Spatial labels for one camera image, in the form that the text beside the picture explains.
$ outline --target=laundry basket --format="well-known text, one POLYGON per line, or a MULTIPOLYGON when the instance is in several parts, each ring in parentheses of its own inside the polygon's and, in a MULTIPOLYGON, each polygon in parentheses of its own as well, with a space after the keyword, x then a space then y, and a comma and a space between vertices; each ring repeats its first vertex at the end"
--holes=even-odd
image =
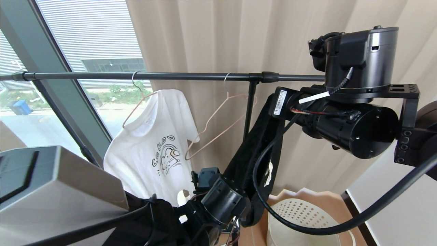
MULTIPOLYGON (((300 199, 285 199, 274 206, 273 210, 293 224, 324 228, 338 223, 323 209, 300 199)), ((295 231, 280 223, 271 214, 268 215, 269 228, 267 246, 355 246, 354 235, 352 245, 341 245, 338 235, 315 236, 295 231)))

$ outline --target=curtain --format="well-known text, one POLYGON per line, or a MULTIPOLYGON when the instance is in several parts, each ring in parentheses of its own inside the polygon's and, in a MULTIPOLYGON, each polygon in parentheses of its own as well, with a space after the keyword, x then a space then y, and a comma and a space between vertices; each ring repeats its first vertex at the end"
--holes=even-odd
MULTIPOLYGON (((150 72, 272 71, 322 74, 312 66, 307 41, 328 32, 356 32, 398 26, 392 83, 416 83, 420 107, 437 94, 437 2, 434 0, 127 0, 134 30, 150 72)), ((246 94, 248 82, 229 81, 231 95, 246 94)), ((310 82, 276 82, 257 86, 255 121, 277 86, 298 90, 310 82)), ((199 131, 224 101, 223 81, 152 81, 154 90, 181 90, 199 131)), ((400 112, 401 99, 376 99, 400 112)), ((193 151, 209 142, 246 111, 243 98, 231 99, 210 122, 193 151)), ((192 159, 193 168, 224 171, 243 139, 244 119, 192 159)), ((357 159, 333 150, 293 126, 284 137, 274 193, 297 191, 342 193, 376 160, 357 159)))

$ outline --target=grass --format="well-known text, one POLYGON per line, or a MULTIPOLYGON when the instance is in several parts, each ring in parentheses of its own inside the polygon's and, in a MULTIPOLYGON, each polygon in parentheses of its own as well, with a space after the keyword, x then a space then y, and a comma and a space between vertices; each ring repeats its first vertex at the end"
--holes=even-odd
MULTIPOLYGON (((151 90, 144 87, 142 82, 137 82, 136 85, 142 89, 144 95, 149 95, 151 90)), ((85 89, 87 95, 97 95, 102 103, 124 103, 124 104, 136 104, 141 98, 141 92, 138 88, 121 87, 118 85, 112 85, 109 88, 109 92, 88 92, 85 89)), ((0 109, 9 109, 8 105, 17 100, 26 100, 26 103, 31 109, 49 109, 50 106, 42 100, 30 102, 30 100, 38 98, 39 95, 35 92, 22 92, 22 91, 8 91, 0 94, 0 109)))

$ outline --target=hanger hook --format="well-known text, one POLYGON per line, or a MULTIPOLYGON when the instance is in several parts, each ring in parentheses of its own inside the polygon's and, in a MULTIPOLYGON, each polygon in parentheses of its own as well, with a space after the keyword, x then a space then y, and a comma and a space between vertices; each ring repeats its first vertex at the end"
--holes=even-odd
POLYGON ((226 79, 228 78, 228 76, 229 76, 230 74, 231 74, 231 73, 228 73, 228 74, 225 76, 225 80, 223 80, 223 86, 225 87, 226 91, 228 92, 228 95, 229 95, 229 89, 226 87, 226 79))
POLYGON ((137 74, 137 73, 139 73, 139 72, 141 72, 141 71, 135 71, 135 72, 132 74, 132 84, 133 84, 135 87, 137 87, 137 88, 139 89, 139 91, 141 91, 141 93, 142 93, 142 89, 141 89, 140 87, 138 87, 138 86, 134 83, 134 76, 135 76, 135 74, 137 74))

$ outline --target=clothes hanger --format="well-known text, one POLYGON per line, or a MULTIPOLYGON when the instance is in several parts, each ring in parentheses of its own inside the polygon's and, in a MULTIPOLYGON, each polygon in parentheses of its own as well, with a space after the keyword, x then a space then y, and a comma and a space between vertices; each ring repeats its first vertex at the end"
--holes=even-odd
MULTIPOLYGON (((211 121, 211 119, 214 117, 214 115, 221 109, 221 107, 231 98, 235 98, 235 97, 244 97, 246 100, 248 98, 248 95, 246 94, 240 94, 240 95, 234 95, 234 96, 229 96, 229 90, 226 87, 226 78, 230 75, 231 73, 228 73, 225 76, 225 79, 223 80, 223 86, 226 89, 226 99, 224 100, 224 102, 214 111, 214 113, 211 115, 211 117, 209 117, 209 119, 206 121, 206 125, 205 125, 205 129, 203 131, 201 131, 199 134, 197 134, 197 136, 194 138, 194 140, 196 140, 202 133, 204 133, 208 127, 209 122, 211 121)), ((257 104, 258 102, 258 98, 255 96, 255 102, 254 102, 254 106, 257 104)), ((206 146, 208 146, 210 143, 212 143, 214 140, 216 140, 219 136, 223 135, 226 131, 228 131, 229 129, 231 129, 231 127, 233 127, 235 124, 237 124, 237 122, 239 122, 246 114, 244 113, 240 118, 237 119, 236 122, 234 122, 232 125, 230 125, 228 128, 226 128, 224 131, 222 131, 222 133, 220 133, 219 135, 217 135, 215 138, 213 138, 211 141, 209 141, 207 144, 205 144, 203 147, 201 147, 198 151, 196 151, 190 158, 187 158, 187 154, 190 151, 191 147, 193 146, 194 142, 191 142, 191 144, 188 146, 187 151, 185 152, 185 160, 188 161, 191 158, 193 158, 197 153, 199 153, 202 149, 204 149, 206 146)))
POLYGON ((135 76, 135 74, 138 73, 138 72, 141 72, 141 71, 136 71, 136 72, 134 72, 134 73, 132 74, 132 84, 133 84, 135 87, 137 87, 137 88, 139 89, 139 91, 141 92, 141 95, 142 95, 142 99, 141 99, 141 101, 139 101, 139 102, 137 103, 137 105, 135 106, 135 108, 132 110, 132 112, 128 115, 128 117, 127 117, 127 118, 125 119, 125 121, 123 122, 123 125, 122 125, 123 129, 125 128, 125 124, 126 124, 126 122, 128 121, 129 117, 134 113, 135 109, 138 108, 138 106, 139 106, 139 105, 144 101, 144 99, 148 98, 149 96, 155 95, 155 94, 157 93, 157 91, 156 91, 156 92, 154 92, 154 93, 152 93, 152 94, 150 94, 150 95, 144 96, 144 93, 142 92, 142 89, 141 89, 140 87, 138 87, 138 86, 134 83, 134 76, 135 76))

